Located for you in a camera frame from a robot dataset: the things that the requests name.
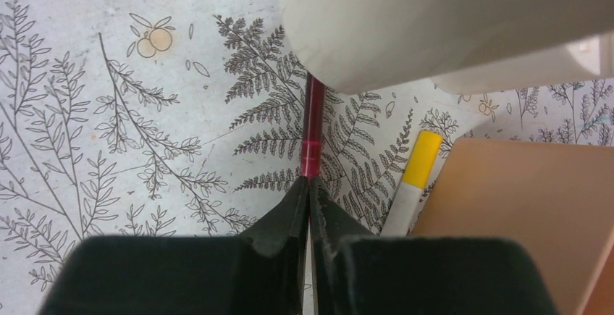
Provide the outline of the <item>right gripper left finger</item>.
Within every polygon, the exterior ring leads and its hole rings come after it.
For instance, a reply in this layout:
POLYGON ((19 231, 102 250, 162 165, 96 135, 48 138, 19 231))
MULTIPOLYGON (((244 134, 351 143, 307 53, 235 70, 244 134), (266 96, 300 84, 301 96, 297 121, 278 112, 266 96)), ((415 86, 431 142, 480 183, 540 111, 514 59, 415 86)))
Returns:
POLYGON ((238 235, 89 238, 42 314, 300 314, 308 179, 238 235))

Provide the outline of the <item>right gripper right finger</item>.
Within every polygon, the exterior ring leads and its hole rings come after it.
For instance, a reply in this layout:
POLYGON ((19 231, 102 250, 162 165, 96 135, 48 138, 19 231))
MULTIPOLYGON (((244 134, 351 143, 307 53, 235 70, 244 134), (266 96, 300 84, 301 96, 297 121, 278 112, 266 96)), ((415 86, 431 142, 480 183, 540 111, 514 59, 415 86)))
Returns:
POLYGON ((529 254, 502 238, 381 237, 309 183, 316 314, 556 314, 529 254))

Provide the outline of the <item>dark red pen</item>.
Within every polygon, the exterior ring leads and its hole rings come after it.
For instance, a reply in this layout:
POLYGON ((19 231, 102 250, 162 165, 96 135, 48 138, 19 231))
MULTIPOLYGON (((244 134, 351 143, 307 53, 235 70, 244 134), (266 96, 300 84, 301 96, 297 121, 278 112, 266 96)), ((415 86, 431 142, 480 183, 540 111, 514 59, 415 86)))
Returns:
POLYGON ((308 178, 320 173, 325 95, 326 87, 308 73, 300 156, 301 175, 308 178))

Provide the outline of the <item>white three-drawer organizer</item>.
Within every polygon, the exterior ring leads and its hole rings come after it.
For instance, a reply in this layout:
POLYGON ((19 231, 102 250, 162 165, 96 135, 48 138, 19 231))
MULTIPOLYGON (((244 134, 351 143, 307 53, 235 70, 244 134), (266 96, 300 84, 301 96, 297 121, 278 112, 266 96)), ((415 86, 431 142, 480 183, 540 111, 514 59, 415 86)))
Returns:
POLYGON ((613 0, 279 0, 297 58, 342 93, 455 94, 613 76, 613 0))

